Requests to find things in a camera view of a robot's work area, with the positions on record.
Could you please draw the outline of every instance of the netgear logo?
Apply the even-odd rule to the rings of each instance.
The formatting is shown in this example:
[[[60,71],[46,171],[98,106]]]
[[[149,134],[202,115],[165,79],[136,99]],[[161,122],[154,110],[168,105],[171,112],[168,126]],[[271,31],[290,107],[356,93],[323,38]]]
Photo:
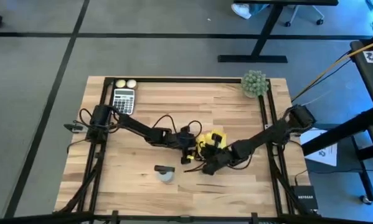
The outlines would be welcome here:
[[[298,199],[313,199],[312,195],[299,195]]]

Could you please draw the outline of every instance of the table leg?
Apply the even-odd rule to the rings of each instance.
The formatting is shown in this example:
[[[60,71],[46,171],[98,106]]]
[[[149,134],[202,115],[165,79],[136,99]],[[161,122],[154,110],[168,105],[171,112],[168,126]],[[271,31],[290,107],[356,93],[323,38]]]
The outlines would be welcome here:
[[[363,131],[370,125],[373,125],[373,108],[303,144],[304,156],[319,151],[359,131]]]
[[[286,56],[260,55],[263,46],[268,40],[273,27],[279,19],[283,5],[274,5],[271,13],[261,31],[251,55],[219,55],[218,62],[263,62],[263,63],[287,63]]]

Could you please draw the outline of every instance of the yellow cable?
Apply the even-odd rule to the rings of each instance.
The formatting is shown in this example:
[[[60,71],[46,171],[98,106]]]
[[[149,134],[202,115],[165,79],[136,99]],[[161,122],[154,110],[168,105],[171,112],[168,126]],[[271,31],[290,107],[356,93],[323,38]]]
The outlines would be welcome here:
[[[373,47],[373,44],[369,44],[368,46],[366,47],[363,47],[359,50],[356,50],[354,51],[353,53],[350,53],[348,55],[345,55],[343,56],[342,58],[340,58],[339,60],[337,60],[336,62],[334,62],[332,65],[330,65],[330,67],[328,69],[326,69],[324,72],[320,73],[313,81],[311,81],[311,83],[306,86],[303,90],[301,90],[295,97],[293,97],[291,100],[295,100],[297,97],[301,96],[305,91],[306,89],[308,89],[309,87],[311,87],[312,85],[314,85],[320,78],[322,78],[328,71],[330,71],[332,68],[334,68],[336,65],[338,65],[340,62],[342,62],[343,60],[347,59],[347,58],[350,58],[352,56],[354,56],[355,54],[359,54],[361,53],[362,51],[364,50],[367,50],[369,48]]]

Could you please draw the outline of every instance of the green plant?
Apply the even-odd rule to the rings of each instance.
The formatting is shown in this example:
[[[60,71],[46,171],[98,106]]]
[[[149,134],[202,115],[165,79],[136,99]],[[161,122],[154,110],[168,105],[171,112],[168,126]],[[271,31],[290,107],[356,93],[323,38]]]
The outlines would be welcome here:
[[[261,71],[250,70],[242,78],[242,89],[246,96],[254,98],[264,95],[268,90],[266,74]]]

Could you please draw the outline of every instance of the office chair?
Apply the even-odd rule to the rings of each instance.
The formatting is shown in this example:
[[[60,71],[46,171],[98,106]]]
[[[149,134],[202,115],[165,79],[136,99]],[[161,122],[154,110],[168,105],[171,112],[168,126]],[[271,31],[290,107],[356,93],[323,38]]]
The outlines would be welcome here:
[[[323,24],[324,15],[323,15],[322,12],[319,11],[319,9],[317,9],[315,6],[312,6],[312,7],[313,7],[313,8],[315,9],[315,11],[316,11],[317,13],[319,13],[319,14],[321,15],[321,17],[322,17],[322,18],[320,18],[320,19],[318,19],[318,20],[316,21],[316,25],[322,25],[322,24]],[[285,23],[285,26],[286,26],[286,27],[291,26],[291,23],[293,22],[294,18],[296,17],[296,14],[297,14],[299,8],[300,8],[300,6],[295,6],[295,7],[294,7],[294,12],[293,12],[293,15],[291,16],[290,21],[288,21],[288,22]]]

